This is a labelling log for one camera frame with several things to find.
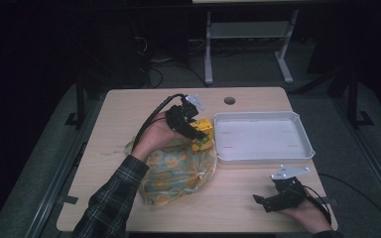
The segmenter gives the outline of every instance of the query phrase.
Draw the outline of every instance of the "yellow floral cloth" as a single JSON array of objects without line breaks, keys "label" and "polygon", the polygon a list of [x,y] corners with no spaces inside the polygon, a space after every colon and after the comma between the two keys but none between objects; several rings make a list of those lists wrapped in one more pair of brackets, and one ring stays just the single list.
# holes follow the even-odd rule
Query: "yellow floral cloth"
[{"label": "yellow floral cloth", "polygon": [[[125,147],[131,153],[133,141]],[[183,195],[194,193],[215,173],[216,154],[213,147],[194,152],[191,141],[175,141],[151,154],[150,167],[139,191],[147,204],[165,205]]]}]

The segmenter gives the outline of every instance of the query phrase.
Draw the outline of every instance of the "wooden table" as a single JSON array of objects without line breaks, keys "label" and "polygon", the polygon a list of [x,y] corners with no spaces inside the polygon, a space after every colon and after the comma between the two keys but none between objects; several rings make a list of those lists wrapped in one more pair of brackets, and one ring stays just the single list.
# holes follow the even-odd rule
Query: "wooden table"
[{"label": "wooden table", "polygon": [[[68,196],[77,197],[77,202],[64,204],[57,224],[59,230],[73,230],[86,209],[89,198],[109,180],[124,160],[126,144],[154,109],[168,96],[176,93],[198,95],[205,110],[195,119],[212,118],[218,112],[292,111],[286,92],[279,87],[110,91],[68,193]],[[233,105],[224,103],[224,98],[230,96],[236,100]],[[174,99],[171,102],[173,104],[181,103],[179,99]],[[293,166],[309,167],[311,172],[298,179],[325,196],[312,160]],[[199,191],[165,206],[146,205],[138,193],[127,231],[301,232],[303,228],[295,220],[275,212],[266,213],[252,197],[254,193],[264,196],[277,193],[269,175],[274,174],[278,168],[279,164],[231,166],[218,163],[212,180]],[[332,223],[333,228],[336,228],[335,220]]]}]

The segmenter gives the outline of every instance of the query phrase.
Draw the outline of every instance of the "floor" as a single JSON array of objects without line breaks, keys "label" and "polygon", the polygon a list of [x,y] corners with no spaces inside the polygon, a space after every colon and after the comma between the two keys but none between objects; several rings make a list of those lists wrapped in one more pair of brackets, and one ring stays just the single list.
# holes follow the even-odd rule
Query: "floor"
[{"label": "floor", "polygon": [[[306,73],[315,44],[291,43],[286,61],[294,83],[286,84],[274,58],[279,45],[280,42],[262,41],[218,45],[212,59],[214,83],[210,87],[280,86],[290,92],[319,76]],[[201,52],[192,55],[186,66],[163,57],[154,60],[157,63],[150,70],[151,84],[144,87],[159,82],[159,88],[206,87]],[[338,230],[345,237],[381,237],[381,107],[374,93],[360,84],[358,111],[367,112],[374,125],[353,129],[345,116],[347,96],[330,98],[326,93],[329,84],[327,81],[302,95],[289,93],[290,102],[301,115],[317,153],[314,162],[338,221]],[[81,128],[75,129],[65,124],[69,114],[76,111],[75,86],[66,92],[0,214],[0,237],[70,236],[60,232],[56,222],[103,101],[104,93],[98,100],[87,99],[86,120]],[[277,237],[311,236],[302,233]]]}]

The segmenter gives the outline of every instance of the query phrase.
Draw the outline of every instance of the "yellow block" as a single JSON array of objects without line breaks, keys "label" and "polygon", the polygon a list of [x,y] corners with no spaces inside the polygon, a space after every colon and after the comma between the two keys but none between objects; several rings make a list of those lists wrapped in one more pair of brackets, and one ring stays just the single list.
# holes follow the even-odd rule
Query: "yellow block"
[{"label": "yellow block", "polygon": [[197,151],[203,151],[212,147],[213,128],[211,122],[208,119],[200,119],[190,123],[191,126],[206,134],[202,140],[193,140],[191,148]]}]

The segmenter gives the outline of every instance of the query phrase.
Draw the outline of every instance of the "plastic tray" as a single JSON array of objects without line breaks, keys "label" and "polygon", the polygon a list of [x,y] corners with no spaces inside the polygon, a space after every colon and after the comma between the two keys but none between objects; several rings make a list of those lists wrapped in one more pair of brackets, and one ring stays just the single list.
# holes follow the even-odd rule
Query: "plastic tray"
[{"label": "plastic tray", "polygon": [[300,116],[291,111],[218,113],[214,134],[224,164],[297,163],[315,155]]}]

